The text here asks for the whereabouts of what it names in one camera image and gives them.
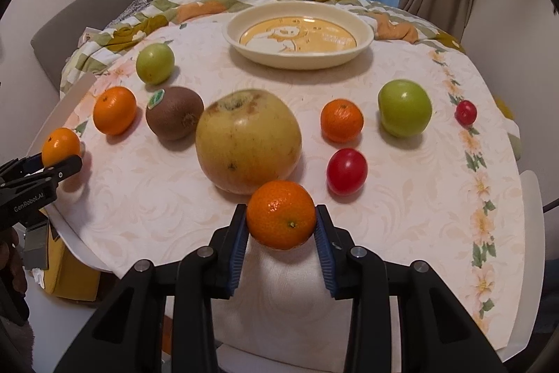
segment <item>green sticker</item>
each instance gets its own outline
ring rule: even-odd
[[[159,90],[155,91],[155,93],[149,99],[149,102],[147,102],[147,108],[148,109],[153,109],[154,107],[159,105],[161,100],[163,100],[164,95],[165,95],[165,89],[159,89]]]

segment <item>small red fruit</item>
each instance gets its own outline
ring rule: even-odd
[[[456,120],[465,127],[473,124],[477,118],[477,108],[469,100],[462,100],[456,106]]]
[[[347,196],[359,190],[367,179],[367,160],[355,149],[340,149],[326,168],[326,183],[337,195]]]

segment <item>tangerine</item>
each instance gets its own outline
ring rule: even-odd
[[[322,134],[332,142],[348,142],[363,129],[363,113],[355,103],[338,98],[326,103],[320,113]]]
[[[81,146],[77,134],[66,127],[54,130],[41,149],[44,167],[52,166],[71,155],[81,155]]]
[[[130,89],[111,87],[95,102],[93,123],[101,133],[120,135],[132,124],[136,110],[136,97]]]
[[[289,250],[304,244],[317,224],[307,190],[288,180],[272,180],[256,190],[247,206],[247,227],[262,245]]]

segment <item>silver bolt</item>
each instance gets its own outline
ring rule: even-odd
[[[141,259],[134,264],[134,270],[137,272],[145,272],[149,269],[150,263],[147,259]]]
[[[367,250],[362,246],[354,246],[349,252],[354,258],[363,258],[367,254]]]
[[[427,264],[425,261],[416,261],[414,263],[414,269],[418,272],[424,273],[429,270],[429,264]]]
[[[200,258],[209,258],[213,255],[213,248],[209,245],[201,246],[198,250],[196,250],[196,253]]]

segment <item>hand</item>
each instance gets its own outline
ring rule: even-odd
[[[25,294],[27,291],[27,280],[23,271],[20,254],[15,248],[19,243],[20,239],[14,228],[0,232],[0,271],[4,268],[9,268],[13,277],[13,288],[17,292]]]

